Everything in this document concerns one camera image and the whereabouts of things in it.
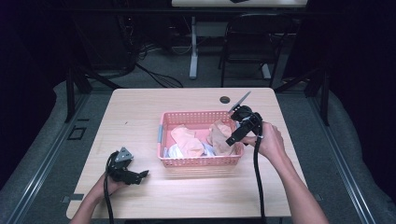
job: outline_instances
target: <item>pink basket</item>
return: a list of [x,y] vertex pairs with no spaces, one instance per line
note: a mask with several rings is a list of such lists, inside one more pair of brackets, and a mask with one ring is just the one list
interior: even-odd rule
[[221,121],[235,130],[235,122],[229,118],[227,111],[198,111],[198,112],[165,112],[161,118],[158,134],[157,156],[165,167],[178,166],[206,166],[206,165],[235,165],[244,153],[244,145],[235,143],[235,154],[230,156],[213,157],[188,157],[188,158],[165,158],[163,151],[176,142],[171,136],[171,132],[178,125],[184,124],[188,129],[195,131],[195,137],[203,143],[209,135],[209,127],[215,121]]

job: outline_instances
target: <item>chair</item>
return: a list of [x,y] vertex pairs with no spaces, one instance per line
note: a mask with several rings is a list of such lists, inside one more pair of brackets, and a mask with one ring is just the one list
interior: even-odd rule
[[224,86],[226,63],[256,63],[260,65],[259,69],[267,63],[274,65],[269,84],[271,88],[282,43],[291,26],[291,18],[279,14],[248,13],[231,19],[227,24],[219,60],[221,87]]

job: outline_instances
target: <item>table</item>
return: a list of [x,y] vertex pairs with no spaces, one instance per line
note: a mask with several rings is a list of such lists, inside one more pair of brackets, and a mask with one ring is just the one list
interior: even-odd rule
[[[233,3],[230,0],[172,0],[172,7],[290,7],[302,8],[305,7],[307,0],[248,0],[240,3]],[[190,64],[190,79],[197,78],[198,66],[198,52],[196,48],[196,32],[197,23],[195,17],[191,18],[191,64]]]
[[[253,168],[253,147],[236,165],[165,168],[157,158],[157,137],[163,112],[228,111],[248,91],[242,103],[275,124],[282,132],[285,147],[297,173],[304,180],[300,163],[290,140],[275,93],[268,88],[203,89],[119,89],[115,90],[93,141],[75,194],[88,193],[104,172],[109,155],[126,147],[134,160],[128,169],[149,170],[140,185],[131,185],[111,196],[114,218],[203,218],[259,217],[260,200]],[[228,96],[223,104],[219,98]],[[264,191],[265,214],[288,217],[286,194],[276,170],[263,156],[259,157]],[[71,201],[71,218],[81,201]],[[95,218],[107,218],[106,203],[99,204]]]

